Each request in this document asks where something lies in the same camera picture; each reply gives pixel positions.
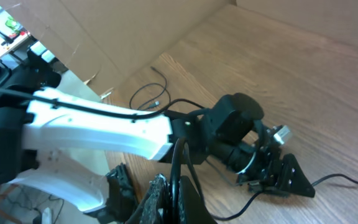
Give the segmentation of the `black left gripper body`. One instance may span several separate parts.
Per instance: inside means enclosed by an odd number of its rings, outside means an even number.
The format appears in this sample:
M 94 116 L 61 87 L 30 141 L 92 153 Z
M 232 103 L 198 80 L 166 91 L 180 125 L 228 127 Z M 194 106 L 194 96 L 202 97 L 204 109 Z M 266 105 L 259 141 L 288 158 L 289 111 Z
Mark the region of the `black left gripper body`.
M 250 192 L 262 192 L 270 195 L 286 195 L 278 190 L 278 179 L 283 169 L 280 158 L 280 144 L 273 138 L 256 151 L 251 165 L 237 176 L 236 184 L 247 184 Z

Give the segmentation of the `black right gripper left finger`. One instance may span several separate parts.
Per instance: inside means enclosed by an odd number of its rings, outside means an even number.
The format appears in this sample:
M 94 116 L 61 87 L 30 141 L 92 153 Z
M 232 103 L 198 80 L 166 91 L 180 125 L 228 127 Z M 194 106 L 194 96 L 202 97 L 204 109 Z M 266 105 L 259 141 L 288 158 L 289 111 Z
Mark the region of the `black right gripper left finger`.
M 157 174 L 150 181 L 150 187 L 135 212 L 126 224 L 161 224 L 164 222 L 164 211 L 167 209 L 167 178 Z

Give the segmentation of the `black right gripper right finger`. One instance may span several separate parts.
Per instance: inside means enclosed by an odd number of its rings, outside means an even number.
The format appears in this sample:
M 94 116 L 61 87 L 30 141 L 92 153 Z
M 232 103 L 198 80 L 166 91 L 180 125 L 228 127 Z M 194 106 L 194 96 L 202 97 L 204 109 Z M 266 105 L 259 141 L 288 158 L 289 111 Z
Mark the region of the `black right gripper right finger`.
M 216 224 L 187 176 L 180 177 L 179 224 Z

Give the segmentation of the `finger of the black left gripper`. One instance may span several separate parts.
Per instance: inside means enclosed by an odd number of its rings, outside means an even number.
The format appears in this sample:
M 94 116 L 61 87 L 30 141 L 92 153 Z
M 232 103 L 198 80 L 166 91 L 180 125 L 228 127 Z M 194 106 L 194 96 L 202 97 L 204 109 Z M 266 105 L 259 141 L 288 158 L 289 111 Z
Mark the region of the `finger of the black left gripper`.
M 296 157 L 285 154 L 282 159 L 282 168 L 279 172 L 275 189 L 280 193 L 295 194 L 313 198 L 315 189 L 304 175 Z

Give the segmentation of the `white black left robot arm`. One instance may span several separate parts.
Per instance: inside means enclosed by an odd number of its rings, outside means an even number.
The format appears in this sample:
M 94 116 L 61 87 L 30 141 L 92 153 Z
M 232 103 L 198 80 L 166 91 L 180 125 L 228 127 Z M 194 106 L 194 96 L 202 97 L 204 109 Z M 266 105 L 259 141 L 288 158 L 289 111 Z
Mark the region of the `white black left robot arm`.
M 60 197 L 101 223 L 215 223 L 195 172 L 208 156 L 219 159 L 256 195 L 314 197 L 293 154 L 282 155 L 290 130 L 266 127 L 251 97 L 224 95 L 212 108 L 190 113 L 140 111 L 83 100 L 44 87 L 45 70 L 0 88 L 0 184 L 28 185 Z M 135 154 L 171 164 L 137 201 L 125 165 L 105 175 L 64 155 L 63 149 Z

